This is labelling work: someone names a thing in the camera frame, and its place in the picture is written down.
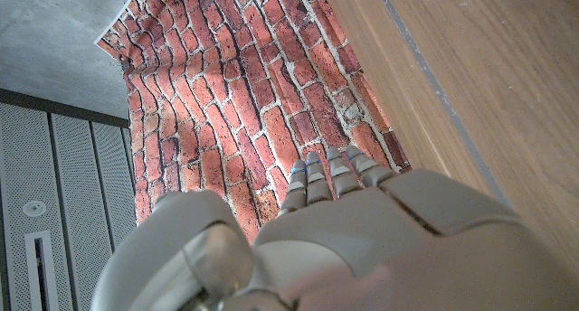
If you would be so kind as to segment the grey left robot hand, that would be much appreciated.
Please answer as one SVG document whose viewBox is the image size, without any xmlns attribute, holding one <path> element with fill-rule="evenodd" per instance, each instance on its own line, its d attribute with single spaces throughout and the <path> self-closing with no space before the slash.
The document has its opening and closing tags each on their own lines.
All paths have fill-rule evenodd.
<svg viewBox="0 0 579 311">
<path fill-rule="evenodd" d="M 357 147 L 309 154 L 248 240 L 211 191 L 161 196 L 95 310 L 575 310 L 578 278 L 505 204 Z"/>
</svg>

